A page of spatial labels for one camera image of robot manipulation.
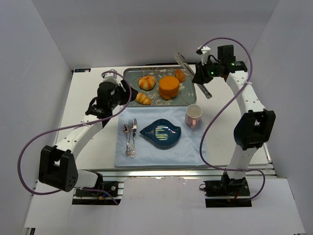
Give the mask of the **metal tongs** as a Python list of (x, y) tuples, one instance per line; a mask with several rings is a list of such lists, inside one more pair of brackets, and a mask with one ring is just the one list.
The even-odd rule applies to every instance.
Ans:
[[(183, 69), (187, 71), (187, 73), (193, 79), (195, 76), (195, 72), (190, 68), (185, 58), (179, 52), (175, 54), (175, 60)], [(200, 88), (200, 90), (202, 91), (202, 93), (205, 95), (207, 99), (212, 98), (212, 94), (207, 90), (207, 88), (204, 85), (197, 84), (197, 86)]]

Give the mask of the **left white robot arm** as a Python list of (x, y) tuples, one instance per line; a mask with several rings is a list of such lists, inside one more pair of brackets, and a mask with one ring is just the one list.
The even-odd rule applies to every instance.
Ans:
[(90, 101), (85, 112), (82, 126), (74, 128), (54, 146), (46, 145), (41, 150), (39, 181), (65, 192), (73, 188), (98, 188), (103, 181), (101, 174), (78, 170), (76, 159), (93, 136), (107, 125), (113, 109), (134, 101), (137, 94), (138, 91), (124, 80), (120, 83), (101, 82), (97, 96)]

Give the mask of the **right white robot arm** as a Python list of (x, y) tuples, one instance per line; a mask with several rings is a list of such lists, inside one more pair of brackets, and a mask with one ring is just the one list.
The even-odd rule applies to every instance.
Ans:
[(267, 110), (257, 97), (247, 67), (236, 59), (233, 45), (219, 46), (214, 62), (210, 60), (209, 51), (208, 47), (198, 50), (201, 62), (196, 65), (192, 82), (203, 85), (214, 77), (222, 77), (234, 94), (241, 119), (234, 128), (236, 148), (224, 179), (229, 181), (229, 185), (239, 185), (246, 176), (253, 155), (268, 142), (276, 115), (274, 111)]

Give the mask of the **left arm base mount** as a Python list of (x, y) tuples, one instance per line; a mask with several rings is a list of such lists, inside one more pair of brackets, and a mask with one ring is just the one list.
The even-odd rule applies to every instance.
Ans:
[(73, 205), (117, 206), (123, 195), (124, 183), (119, 181), (104, 181), (98, 190), (74, 190)]

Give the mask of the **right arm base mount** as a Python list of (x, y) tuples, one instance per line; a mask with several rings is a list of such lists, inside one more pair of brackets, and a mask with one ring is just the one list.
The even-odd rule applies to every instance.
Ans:
[(251, 207), (248, 183), (244, 180), (241, 186), (225, 189), (221, 180), (204, 181), (199, 185), (204, 192), (207, 208), (244, 208)]

